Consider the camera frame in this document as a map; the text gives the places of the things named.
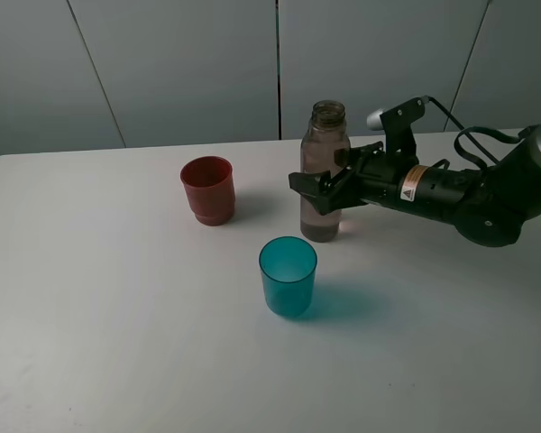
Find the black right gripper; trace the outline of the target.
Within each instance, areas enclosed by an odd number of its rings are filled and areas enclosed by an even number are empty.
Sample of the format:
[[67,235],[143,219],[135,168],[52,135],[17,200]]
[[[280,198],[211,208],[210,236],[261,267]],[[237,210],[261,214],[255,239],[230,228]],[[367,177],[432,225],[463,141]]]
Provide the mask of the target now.
[[289,187],[321,216],[336,210],[377,205],[435,221],[450,221],[459,203],[477,183],[477,170],[451,170],[448,161],[432,166],[414,158],[390,163],[383,142],[336,150],[336,166],[353,166],[334,176],[292,172]]

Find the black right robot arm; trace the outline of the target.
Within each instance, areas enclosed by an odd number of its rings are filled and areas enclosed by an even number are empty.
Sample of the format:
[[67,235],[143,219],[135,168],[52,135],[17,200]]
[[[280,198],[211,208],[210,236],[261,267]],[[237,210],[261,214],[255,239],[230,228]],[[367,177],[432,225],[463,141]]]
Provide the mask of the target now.
[[516,136],[472,131],[514,148],[489,166],[455,140],[455,151],[476,166],[456,171],[447,160],[424,166],[405,145],[377,142],[344,152],[338,174],[293,172],[289,186],[321,215],[374,204],[454,226],[475,244],[514,244],[523,224],[541,215],[541,124]]

